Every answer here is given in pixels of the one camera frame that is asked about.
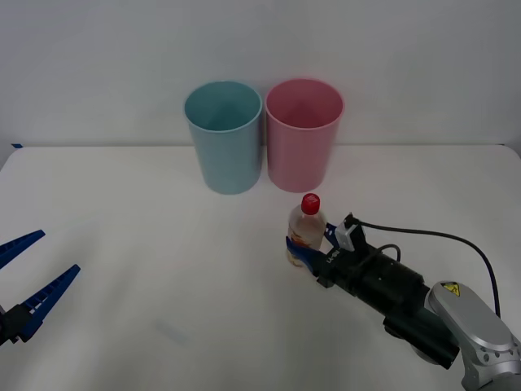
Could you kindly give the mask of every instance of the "plastic bottle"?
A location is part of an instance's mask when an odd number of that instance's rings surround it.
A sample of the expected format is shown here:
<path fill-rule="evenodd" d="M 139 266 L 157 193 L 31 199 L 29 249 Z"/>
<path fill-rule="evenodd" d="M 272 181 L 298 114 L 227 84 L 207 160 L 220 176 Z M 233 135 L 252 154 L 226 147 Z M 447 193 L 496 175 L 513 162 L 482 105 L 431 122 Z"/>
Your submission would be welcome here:
<path fill-rule="evenodd" d="M 308 193 L 290 213 L 287 236 L 299 246 L 319 250 L 326 230 L 326 218 L 320 211 L 318 195 Z M 304 264 L 287 251 L 287 259 L 291 264 L 302 267 Z"/>

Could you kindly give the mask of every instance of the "blue cup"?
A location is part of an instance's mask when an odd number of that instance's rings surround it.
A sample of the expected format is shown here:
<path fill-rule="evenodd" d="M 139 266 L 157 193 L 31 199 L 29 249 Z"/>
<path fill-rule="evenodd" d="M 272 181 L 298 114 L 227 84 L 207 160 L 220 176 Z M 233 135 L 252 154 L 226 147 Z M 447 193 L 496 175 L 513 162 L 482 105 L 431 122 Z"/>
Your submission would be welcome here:
<path fill-rule="evenodd" d="M 215 81 L 192 92 L 185 115 L 204 181 L 221 194 L 251 188 L 261 175 L 262 98 L 236 81 Z"/>

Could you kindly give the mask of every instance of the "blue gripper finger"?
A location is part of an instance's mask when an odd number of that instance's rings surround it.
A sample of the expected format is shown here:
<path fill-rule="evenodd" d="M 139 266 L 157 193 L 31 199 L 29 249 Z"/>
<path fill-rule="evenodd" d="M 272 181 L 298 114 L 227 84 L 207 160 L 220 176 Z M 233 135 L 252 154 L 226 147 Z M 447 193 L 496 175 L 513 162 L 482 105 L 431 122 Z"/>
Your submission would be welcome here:
<path fill-rule="evenodd" d="M 304 263 L 309 271 L 313 273 L 313 260 L 318 259 L 319 257 L 324 257 L 324 253 L 313 250 L 312 248 L 302 247 L 291 241 L 290 238 L 286 236 L 286 247 L 291 253 L 292 256 L 298 258 L 302 263 Z"/>
<path fill-rule="evenodd" d="M 32 318 L 25 324 L 20 333 L 23 342 L 29 340 L 38 330 L 43 323 L 43 319 L 49 314 L 79 272 L 80 267 L 74 265 L 40 292 L 24 301 L 23 305 L 31 312 Z"/>
<path fill-rule="evenodd" d="M 336 226 L 328 222 L 326 224 L 326 231 L 324 232 L 324 236 L 326 237 L 327 241 L 333 245 L 334 248 L 338 248 L 340 245 L 339 241 L 336 239 L 335 230 Z"/>
<path fill-rule="evenodd" d="M 18 257 L 23 251 L 45 236 L 42 230 L 24 235 L 0 246 L 0 269 Z"/>

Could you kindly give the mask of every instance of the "red bottle cap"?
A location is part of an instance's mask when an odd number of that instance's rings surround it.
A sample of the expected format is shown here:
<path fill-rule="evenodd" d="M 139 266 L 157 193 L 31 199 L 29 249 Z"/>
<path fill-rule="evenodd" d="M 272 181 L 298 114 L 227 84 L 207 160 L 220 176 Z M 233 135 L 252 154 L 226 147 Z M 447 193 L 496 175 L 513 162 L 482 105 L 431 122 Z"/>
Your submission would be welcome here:
<path fill-rule="evenodd" d="M 320 198 L 316 194 L 308 193 L 302 198 L 300 208 L 306 214 L 317 214 L 320 210 Z"/>

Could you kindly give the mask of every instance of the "black cable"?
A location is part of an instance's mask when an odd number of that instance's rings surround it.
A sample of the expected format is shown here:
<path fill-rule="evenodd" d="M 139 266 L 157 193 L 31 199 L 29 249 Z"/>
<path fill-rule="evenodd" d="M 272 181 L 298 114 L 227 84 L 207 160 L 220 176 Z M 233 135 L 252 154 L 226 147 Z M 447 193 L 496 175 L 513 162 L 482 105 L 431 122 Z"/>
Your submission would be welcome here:
<path fill-rule="evenodd" d="M 368 259 L 371 259 L 372 257 L 376 257 L 378 254 L 380 254 L 383 250 L 387 248 L 394 248 L 396 250 L 396 262 L 399 262 L 401 260 L 401 250 L 396 244 L 385 244 L 382 247 L 378 247 L 366 258 L 366 261 Z"/>
<path fill-rule="evenodd" d="M 501 317 L 501 308 L 499 306 L 499 291 L 497 290 L 496 275 L 494 274 L 492 265 L 490 264 L 490 261 L 488 260 L 487 256 L 484 254 L 484 252 L 481 251 L 481 249 L 478 246 L 476 246 L 469 240 L 460 238 L 459 236 L 456 236 L 456 235 L 445 234 L 444 232 L 410 230 L 410 229 L 406 229 L 406 228 L 394 228 L 391 226 L 377 226 L 375 224 L 369 224 L 368 222 L 361 222 L 358 219 L 355 219 L 355 224 L 359 224 L 361 226 L 366 226 L 367 228 L 373 228 L 374 230 L 380 230 L 380 231 L 401 232 L 404 234 L 439 236 L 440 238 L 456 240 L 458 242 L 466 244 L 467 246 L 470 246 L 483 258 L 483 261 L 485 262 L 485 265 L 487 266 L 488 274 L 490 275 L 490 281 L 492 283 L 492 291 L 493 291 L 493 295 L 494 295 L 494 306 L 496 307 L 496 315 L 498 318 Z"/>

